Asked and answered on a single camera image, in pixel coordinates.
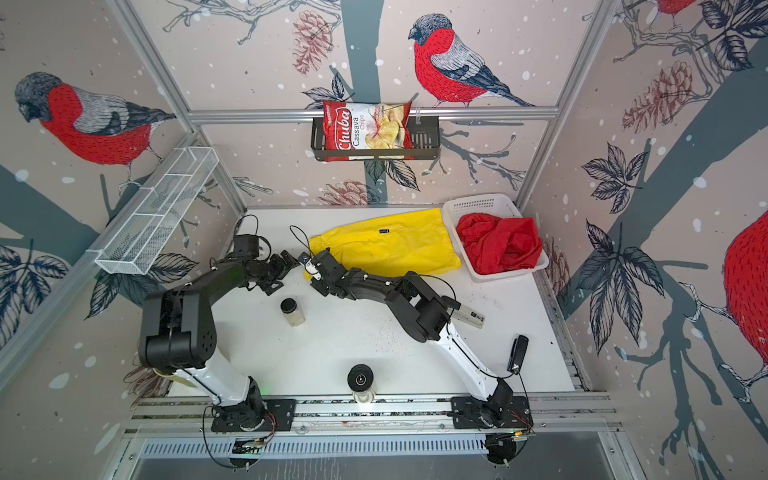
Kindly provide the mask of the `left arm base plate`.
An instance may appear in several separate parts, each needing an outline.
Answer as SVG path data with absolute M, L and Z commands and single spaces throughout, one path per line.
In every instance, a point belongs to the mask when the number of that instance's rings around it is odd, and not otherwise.
M 287 432 L 293 424 L 295 399 L 276 398 L 254 407 L 248 402 L 232 406 L 214 406 L 211 431 L 214 433 Z

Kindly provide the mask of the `yellow shorts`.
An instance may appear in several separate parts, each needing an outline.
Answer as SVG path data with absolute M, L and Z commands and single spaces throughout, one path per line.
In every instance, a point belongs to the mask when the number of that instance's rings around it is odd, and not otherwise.
M 338 227 L 311 238 L 310 248 L 316 254 L 329 250 L 347 269 L 386 277 L 441 275 L 462 266 L 438 209 Z

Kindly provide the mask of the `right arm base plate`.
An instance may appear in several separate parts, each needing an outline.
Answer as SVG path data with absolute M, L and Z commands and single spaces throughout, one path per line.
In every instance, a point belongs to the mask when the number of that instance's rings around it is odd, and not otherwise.
M 449 416 L 457 430 L 517 429 L 527 431 L 533 428 L 529 401 L 524 396 L 513 396 L 502 406 L 492 402 L 481 402 L 473 397 L 450 399 Z

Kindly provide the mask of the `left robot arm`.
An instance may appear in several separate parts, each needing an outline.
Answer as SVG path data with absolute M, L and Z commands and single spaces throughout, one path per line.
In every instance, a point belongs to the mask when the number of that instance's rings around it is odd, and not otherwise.
M 207 394 L 220 416 L 246 415 L 261 421 L 265 406 L 257 383 L 237 370 L 218 349 L 213 305 L 230 291 L 256 287 L 266 295 L 298 261 L 287 251 L 259 260 L 228 255 L 198 279 L 144 301 L 139 360 L 164 375 L 183 379 Z

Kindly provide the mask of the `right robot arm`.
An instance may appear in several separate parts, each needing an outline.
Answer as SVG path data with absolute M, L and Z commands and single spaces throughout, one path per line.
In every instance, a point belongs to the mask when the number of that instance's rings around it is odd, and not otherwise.
M 504 377 L 487 368 L 452 324 L 452 315 L 461 308 L 458 301 L 439 295 L 415 272 L 384 277 L 359 268 L 346 269 L 328 249 L 314 256 L 303 253 L 299 263 L 310 275 L 310 285 L 324 297 L 386 305 L 412 339 L 436 347 L 454 367 L 479 409 L 477 422 L 488 427 L 504 424 L 513 390 Z

